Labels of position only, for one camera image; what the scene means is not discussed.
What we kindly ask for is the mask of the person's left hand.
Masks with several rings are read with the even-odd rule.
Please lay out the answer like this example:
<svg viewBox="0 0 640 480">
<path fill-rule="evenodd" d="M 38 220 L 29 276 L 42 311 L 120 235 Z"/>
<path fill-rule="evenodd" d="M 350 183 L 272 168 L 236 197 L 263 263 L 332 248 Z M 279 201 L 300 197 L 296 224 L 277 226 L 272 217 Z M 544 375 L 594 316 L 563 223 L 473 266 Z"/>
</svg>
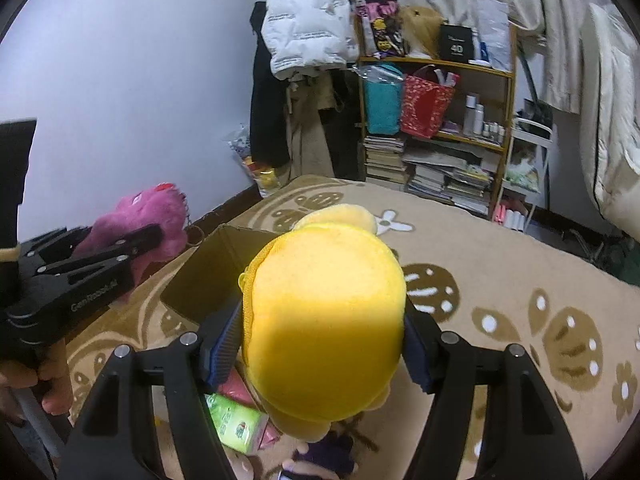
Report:
<svg viewBox="0 0 640 480">
<path fill-rule="evenodd" d="M 42 395 L 43 411 L 54 416 L 67 413 L 74 397 L 64 339 L 52 344 L 35 370 L 20 362 L 1 362 L 1 417 L 21 425 L 24 419 L 22 409 L 12 391 L 31 389 L 45 382 L 49 388 Z"/>
</svg>

